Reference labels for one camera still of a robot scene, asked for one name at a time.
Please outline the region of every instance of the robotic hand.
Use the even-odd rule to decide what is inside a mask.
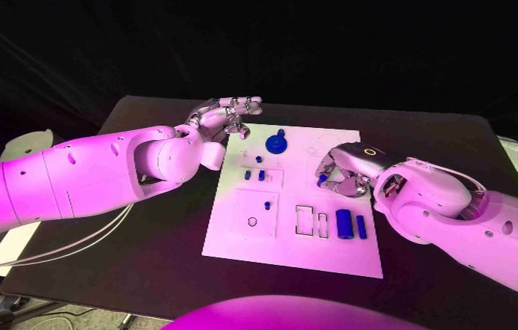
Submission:
[[[345,175],[341,183],[328,181],[335,167]],[[518,291],[518,198],[414,158],[396,164],[364,143],[332,148],[315,175],[321,188],[351,198],[373,187],[376,210],[400,235],[417,244],[436,244],[461,264]]]
[[[262,98],[221,98],[184,125],[75,139],[0,163],[0,233],[35,221],[94,216],[178,188],[204,164],[221,169],[227,134],[250,135],[243,114]]]

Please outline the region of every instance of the black table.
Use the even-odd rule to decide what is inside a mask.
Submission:
[[[126,97],[101,133],[175,126],[198,104]],[[425,159],[518,196],[517,172],[481,117],[273,104],[263,109],[250,122],[360,129],[364,142],[396,159]],[[240,296],[293,294],[363,306],[433,329],[507,329],[517,322],[518,293],[433,245],[406,240],[377,212],[383,280],[204,257],[218,179],[220,172],[202,167],[179,189],[136,204],[103,243],[62,260],[15,269],[2,291],[163,318]],[[23,256],[71,243],[117,213],[44,223]]]

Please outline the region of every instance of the blue cap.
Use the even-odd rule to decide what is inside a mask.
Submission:
[[[279,129],[276,135],[267,139],[267,151],[273,154],[282,154],[289,147],[289,142],[285,138],[285,130]]]
[[[319,181],[316,182],[316,186],[321,186],[321,184],[328,180],[328,175],[326,174],[322,174],[319,176]]]

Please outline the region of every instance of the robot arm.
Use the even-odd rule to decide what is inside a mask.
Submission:
[[[347,175],[341,183],[328,182],[335,167]],[[391,162],[364,143],[334,148],[316,176],[322,188],[352,198],[373,187],[376,209],[400,235],[436,244],[459,263],[518,291],[518,198],[487,191],[466,175],[414,158]]]
[[[94,216],[178,188],[200,164],[220,170],[225,135],[250,130],[259,97],[207,101],[181,126],[75,139],[0,163],[0,233],[35,221]]]

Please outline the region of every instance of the floor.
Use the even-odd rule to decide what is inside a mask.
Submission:
[[[83,313],[90,308],[86,308],[83,306],[77,305],[68,305],[60,308],[55,311],[51,311],[51,313],[60,312],[60,311],[70,311],[74,314]],[[116,330],[119,329],[119,325],[126,317],[124,313],[116,313],[113,311],[107,310],[94,310],[81,317],[74,317],[71,315],[55,315],[55,316],[45,316],[45,317],[36,317],[28,320],[26,322],[15,325],[12,327],[13,330],[32,330],[32,328],[36,326],[38,323],[41,323],[44,320],[48,320],[51,318],[57,317],[65,317],[73,323],[74,330]],[[158,319],[149,319],[146,317],[137,317],[133,325],[130,327],[130,330],[159,330],[169,324],[169,321],[166,320],[158,320]],[[64,320],[51,320],[41,324],[35,330],[70,330],[68,323]]]

